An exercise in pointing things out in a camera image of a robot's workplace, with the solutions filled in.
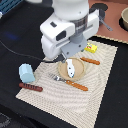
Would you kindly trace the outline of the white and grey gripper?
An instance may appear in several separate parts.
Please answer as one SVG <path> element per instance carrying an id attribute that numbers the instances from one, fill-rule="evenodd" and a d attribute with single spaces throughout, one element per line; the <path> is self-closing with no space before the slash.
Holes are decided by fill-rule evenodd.
<path id="1" fill-rule="evenodd" d="M 70 58 L 86 47 L 87 40 L 97 33 L 98 28 L 98 9 L 77 20 L 65 20 L 53 13 L 40 25 L 44 55 L 52 61 Z"/>

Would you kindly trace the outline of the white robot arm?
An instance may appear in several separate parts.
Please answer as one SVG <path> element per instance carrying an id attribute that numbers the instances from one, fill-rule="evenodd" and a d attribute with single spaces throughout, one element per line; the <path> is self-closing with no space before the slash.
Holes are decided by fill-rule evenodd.
<path id="1" fill-rule="evenodd" d="M 72 57 L 87 46 L 99 28 L 99 11 L 89 13 L 88 0 L 52 0 L 54 12 L 40 25 L 42 49 L 49 60 Z"/>

